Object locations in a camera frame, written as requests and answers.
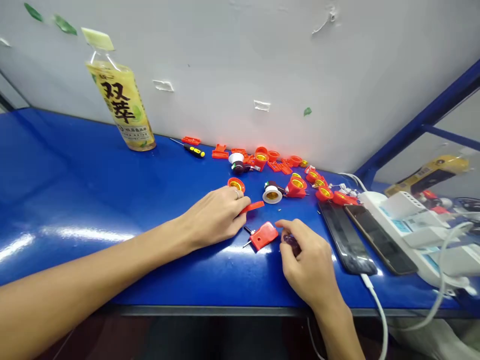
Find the red plastic part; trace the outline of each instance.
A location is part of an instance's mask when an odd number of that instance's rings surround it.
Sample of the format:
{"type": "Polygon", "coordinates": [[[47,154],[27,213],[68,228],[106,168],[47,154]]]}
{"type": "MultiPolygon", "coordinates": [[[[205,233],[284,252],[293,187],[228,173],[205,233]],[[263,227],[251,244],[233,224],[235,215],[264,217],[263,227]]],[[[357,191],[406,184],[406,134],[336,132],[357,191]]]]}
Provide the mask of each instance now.
{"type": "Polygon", "coordinates": [[[253,155],[247,155],[247,156],[243,159],[243,163],[246,164],[246,165],[253,166],[254,163],[255,163],[254,156],[253,156],[253,155]]]}
{"type": "Polygon", "coordinates": [[[323,183],[323,185],[320,185],[319,187],[326,187],[326,188],[329,187],[329,184],[327,183],[327,180],[325,180],[325,178],[322,175],[318,174],[318,179],[317,180],[321,180],[321,182],[323,183]]]}
{"type": "Polygon", "coordinates": [[[266,152],[256,152],[255,159],[253,160],[253,166],[255,170],[262,171],[265,167],[265,164],[269,161],[269,156],[266,152]]]}
{"type": "Polygon", "coordinates": [[[231,153],[240,153],[242,154],[245,158],[248,156],[247,152],[245,151],[245,149],[240,149],[240,148],[234,148],[231,150],[231,153]]]}
{"type": "Polygon", "coordinates": [[[227,145],[220,145],[220,144],[217,144],[216,145],[216,148],[214,151],[220,151],[220,152],[224,152],[225,149],[227,148],[227,145]]]}
{"type": "Polygon", "coordinates": [[[287,187],[285,188],[286,196],[288,198],[301,198],[303,199],[307,193],[305,189],[307,188],[307,183],[297,176],[292,176],[288,182],[287,187]]]}
{"type": "Polygon", "coordinates": [[[333,193],[332,201],[337,205],[358,205],[357,199],[352,196],[345,195],[340,191],[335,191],[333,193]]]}
{"type": "Polygon", "coordinates": [[[212,150],[211,157],[214,159],[228,159],[229,153],[227,151],[212,150]]]}
{"type": "Polygon", "coordinates": [[[185,136],[182,140],[183,143],[187,143],[190,145],[198,145],[200,144],[200,139],[194,138],[194,137],[188,137],[185,136]]]}
{"type": "Polygon", "coordinates": [[[290,175],[291,173],[294,172],[289,166],[285,165],[283,162],[279,163],[278,166],[280,166],[281,172],[284,173],[285,175],[290,175]]]}
{"type": "Polygon", "coordinates": [[[284,165],[286,165],[286,166],[288,166],[289,168],[292,167],[292,163],[290,162],[290,160],[289,160],[289,159],[286,159],[286,158],[284,158],[284,157],[281,158],[281,163],[284,164],[284,165]]]}
{"type": "Polygon", "coordinates": [[[318,200],[324,203],[330,199],[333,199],[334,193],[328,187],[320,186],[318,191],[315,193],[315,196],[318,200]]]}
{"type": "Polygon", "coordinates": [[[276,173],[278,173],[279,171],[282,171],[282,169],[280,168],[280,164],[276,161],[269,161],[268,166],[270,167],[270,169],[272,169],[276,173]]]}
{"type": "Polygon", "coordinates": [[[264,223],[250,236],[250,241],[257,251],[264,248],[279,236],[279,232],[270,221],[264,223]]]}
{"type": "Polygon", "coordinates": [[[242,211],[240,211],[240,214],[243,214],[243,213],[249,212],[251,210],[255,210],[255,209],[264,207],[264,206],[265,206],[265,203],[263,201],[257,201],[257,202],[254,202],[253,204],[250,204],[250,205],[246,206],[242,211]]]}
{"type": "Polygon", "coordinates": [[[433,199],[438,199],[439,197],[437,195],[435,195],[434,192],[430,191],[430,190],[425,190],[423,191],[423,195],[425,195],[425,197],[427,199],[430,199],[430,200],[433,200],[433,199]]]}
{"type": "Polygon", "coordinates": [[[236,189],[238,189],[239,188],[238,186],[240,186],[240,188],[238,190],[241,190],[241,192],[245,194],[245,185],[242,182],[242,180],[240,180],[239,178],[231,177],[231,178],[228,179],[228,182],[226,184],[228,186],[234,187],[236,189]]]}
{"type": "Polygon", "coordinates": [[[265,146],[259,146],[256,148],[255,150],[256,153],[264,153],[264,154],[268,154],[269,151],[267,150],[267,148],[265,146]]]}
{"type": "Polygon", "coordinates": [[[310,184],[315,184],[315,181],[320,178],[320,174],[315,170],[311,170],[305,176],[305,180],[307,180],[310,184]]]}
{"type": "Polygon", "coordinates": [[[300,156],[296,156],[296,155],[292,155],[290,156],[290,158],[288,158],[288,162],[291,164],[291,166],[293,166],[294,168],[296,168],[298,165],[300,165],[300,163],[302,162],[302,158],[300,156]]]}
{"type": "Polygon", "coordinates": [[[268,152],[268,161],[270,162],[276,162],[277,159],[279,158],[280,154],[277,151],[272,151],[270,150],[268,152]]]}
{"type": "Polygon", "coordinates": [[[308,174],[310,172],[310,170],[315,170],[315,166],[308,166],[306,169],[305,169],[305,174],[308,174]]]}
{"type": "Polygon", "coordinates": [[[448,211],[446,208],[442,207],[442,206],[435,206],[435,207],[432,207],[430,210],[436,212],[437,214],[441,215],[441,214],[450,214],[450,211],[448,211]]]}

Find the bottle cap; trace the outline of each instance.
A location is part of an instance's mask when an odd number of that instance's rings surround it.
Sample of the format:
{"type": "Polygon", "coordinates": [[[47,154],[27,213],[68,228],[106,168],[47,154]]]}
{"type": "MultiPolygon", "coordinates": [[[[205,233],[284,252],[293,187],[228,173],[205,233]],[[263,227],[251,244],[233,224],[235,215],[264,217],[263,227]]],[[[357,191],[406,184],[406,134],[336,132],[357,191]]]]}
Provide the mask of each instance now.
{"type": "Polygon", "coordinates": [[[106,33],[92,30],[86,27],[82,27],[81,31],[85,36],[86,42],[93,47],[104,49],[107,51],[115,50],[114,44],[112,43],[110,36],[108,36],[106,33]]]}

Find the floor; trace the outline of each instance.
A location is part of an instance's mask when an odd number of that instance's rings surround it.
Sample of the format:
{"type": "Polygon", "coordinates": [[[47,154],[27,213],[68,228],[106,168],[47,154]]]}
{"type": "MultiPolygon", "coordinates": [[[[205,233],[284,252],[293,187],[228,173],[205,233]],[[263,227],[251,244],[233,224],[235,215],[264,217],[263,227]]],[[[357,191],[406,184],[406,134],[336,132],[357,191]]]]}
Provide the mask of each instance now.
{"type": "MultiPolygon", "coordinates": [[[[376,318],[355,326],[367,359],[378,359],[382,327],[376,318]]],[[[318,328],[315,343],[325,348],[318,328]]],[[[390,338],[388,359],[424,359],[390,338]]],[[[121,317],[93,315],[36,360],[317,359],[305,318],[293,317],[121,317]]]]}

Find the blue metal frame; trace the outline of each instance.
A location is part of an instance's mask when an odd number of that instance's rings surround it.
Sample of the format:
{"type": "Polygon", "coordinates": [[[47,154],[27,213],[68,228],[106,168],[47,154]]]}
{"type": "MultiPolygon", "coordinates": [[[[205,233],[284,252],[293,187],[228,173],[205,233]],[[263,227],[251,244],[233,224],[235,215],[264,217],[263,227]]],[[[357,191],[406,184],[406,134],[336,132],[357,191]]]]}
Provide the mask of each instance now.
{"type": "Polygon", "coordinates": [[[378,169],[396,157],[425,132],[480,151],[478,141],[434,127],[446,114],[479,88],[480,60],[360,166],[355,175],[362,180],[367,188],[370,188],[378,169]]]}

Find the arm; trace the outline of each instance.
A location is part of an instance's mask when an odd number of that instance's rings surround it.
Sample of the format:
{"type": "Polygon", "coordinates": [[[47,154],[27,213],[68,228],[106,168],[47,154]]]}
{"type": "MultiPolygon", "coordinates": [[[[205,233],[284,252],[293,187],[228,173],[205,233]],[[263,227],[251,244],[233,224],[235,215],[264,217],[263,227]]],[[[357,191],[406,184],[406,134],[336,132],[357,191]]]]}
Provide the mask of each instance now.
{"type": "Polygon", "coordinates": [[[2,358],[34,358],[152,270],[233,237],[250,204],[239,193],[222,187],[146,233],[0,287],[2,358]]]}
{"type": "Polygon", "coordinates": [[[352,312],[340,293],[330,245],[298,219],[275,223],[283,228],[280,244],[283,273],[290,286],[313,310],[332,360],[365,360],[354,327],[352,312]],[[296,258],[283,241],[293,234],[301,248],[296,258]]]}

